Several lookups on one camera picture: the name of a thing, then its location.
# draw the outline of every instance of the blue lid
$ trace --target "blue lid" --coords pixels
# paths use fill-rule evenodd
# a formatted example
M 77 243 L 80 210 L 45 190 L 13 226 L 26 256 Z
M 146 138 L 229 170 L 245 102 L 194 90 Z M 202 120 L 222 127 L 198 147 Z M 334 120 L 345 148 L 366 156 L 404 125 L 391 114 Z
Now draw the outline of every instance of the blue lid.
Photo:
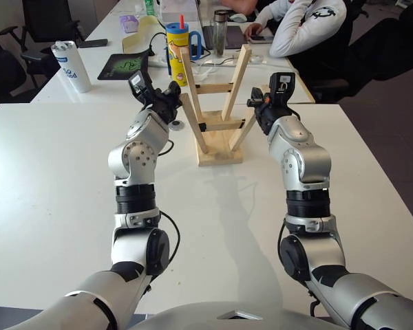
M 184 28 L 181 29 L 179 22 L 170 23 L 170 24 L 167 24 L 165 29 L 167 30 L 167 32 L 170 32 L 172 34 L 181 34 L 181 33 L 188 32 L 188 24 L 184 23 Z

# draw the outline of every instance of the floor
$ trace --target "floor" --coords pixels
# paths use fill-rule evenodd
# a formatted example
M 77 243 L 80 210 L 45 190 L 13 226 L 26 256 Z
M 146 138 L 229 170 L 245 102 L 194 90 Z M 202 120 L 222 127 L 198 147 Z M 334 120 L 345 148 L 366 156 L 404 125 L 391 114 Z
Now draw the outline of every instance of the floor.
M 386 17 L 398 17 L 399 8 L 373 0 L 365 5 L 352 40 Z M 354 98 L 340 102 L 413 215 L 413 70 L 386 82 L 371 82 Z M 0 307 L 0 329 L 22 322 L 39 311 Z M 132 318 L 131 325 L 143 316 Z

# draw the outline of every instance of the white jacket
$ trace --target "white jacket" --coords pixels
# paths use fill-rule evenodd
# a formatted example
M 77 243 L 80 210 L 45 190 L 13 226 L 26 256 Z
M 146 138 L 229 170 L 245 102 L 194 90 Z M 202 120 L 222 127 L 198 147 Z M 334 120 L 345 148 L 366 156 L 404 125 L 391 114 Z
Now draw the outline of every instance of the white jacket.
M 280 23 L 269 54 L 284 57 L 312 48 L 333 36 L 346 19 L 342 0 L 276 0 L 263 8 L 255 20 L 266 27 L 270 19 Z

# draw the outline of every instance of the upside-down wooden stool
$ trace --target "upside-down wooden stool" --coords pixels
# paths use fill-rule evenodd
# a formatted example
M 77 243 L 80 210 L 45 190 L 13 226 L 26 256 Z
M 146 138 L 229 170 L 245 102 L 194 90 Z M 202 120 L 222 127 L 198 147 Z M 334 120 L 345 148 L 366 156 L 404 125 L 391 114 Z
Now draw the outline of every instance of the upside-down wooden stool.
M 243 45 L 240 51 L 233 79 L 227 84 L 197 85 L 188 50 L 181 49 L 182 63 L 191 99 L 187 93 L 180 96 L 188 122 L 193 129 L 199 166 L 236 164 L 243 162 L 240 144 L 255 122 L 254 110 L 248 109 L 242 119 L 231 119 L 231 111 L 240 88 L 246 65 L 251 57 L 251 49 Z M 201 111 L 198 94 L 228 93 L 223 110 Z

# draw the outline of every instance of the desk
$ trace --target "desk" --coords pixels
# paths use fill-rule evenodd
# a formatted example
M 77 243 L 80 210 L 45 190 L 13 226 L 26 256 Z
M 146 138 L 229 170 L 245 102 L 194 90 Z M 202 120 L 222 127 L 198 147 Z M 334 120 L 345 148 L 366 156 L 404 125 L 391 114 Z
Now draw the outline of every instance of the desk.
M 107 155 L 137 108 L 0 106 L 0 306 L 44 309 L 110 268 L 116 204 Z M 348 269 L 413 299 L 410 212 L 339 106 L 292 108 L 332 156 L 332 212 Z M 183 111 L 178 117 L 187 123 Z M 156 200 L 179 225 L 182 241 L 136 312 L 249 300 L 308 313 L 311 299 L 277 256 L 286 194 L 261 130 L 251 129 L 244 162 L 231 166 L 198 168 L 188 128 L 170 138 L 175 147 L 156 168 Z M 173 228 L 165 219 L 160 227 L 173 247 Z
M 134 99 L 131 96 L 130 89 L 126 81 L 121 80 L 98 80 L 98 75 L 103 69 L 105 63 L 112 54 L 120 54 L 123 52 L 122 39 L 126 34 L 120 31 L 119 16 L 131 12 L 133 5 L 127 0 L 121 0 L 115 8 L 103 19 L 98 27 L 89 35 L 89 40 L 92 39 L 109 39 L 107 47 L 85 48 L 79 49 L 83 59 L 85 68 L 89 74 L 90 82 L 93 85 L 91 91 L 87 93 L 76 93 L 70 86 L 69 81 L 61 72 L 57 72 L 55 76 L 47 83 L 39 94 L 32 101 L 33 103 L 43 102 L 75 102 L 75 103 L 117 103 L 117 102 L 132 102 Z M 199 30 L 200 24 L 189 22 L 193 30 Z M 156 45 L 153 50 L 156 53 L 156 58 L 164 58 L 163 54 L 163 38 L 157 37 Z M 147 41 L 140 47 L 138 52 L 146 50 L 149 42 Z M 254 53 L 264 54 L 267 56 L 268 45 L 252 45 Z M 237 95 L 237 104 L 246 104 L 246 99 L 251 96 L 252 86 L 266 85 L 269 82 L 269 76 L 273 72 L 292 71 L 292 65 L 285 58 L 270 58 L 270 65 L 249 65 L 242 86 Z M 228 83 L 231 81 L 234 72 L 233 67 L 221 67 L 220 73 L 211 74 L 209 78 L 202 83 Z M 150 67 L 149 74 L 155 87 L 164 87 L 171 81 L 168 77 L 168 71 L 164 68 Z M 183 88 L 183 92 L 188 92 L 188 88 Z M 216 95 L 215 98 L 224 104 L 226 96 Z M 297 78 L 295 92 L 290 99 L 291 103 L 314 103 L 313 97 L 307 90 L 301 79 Z

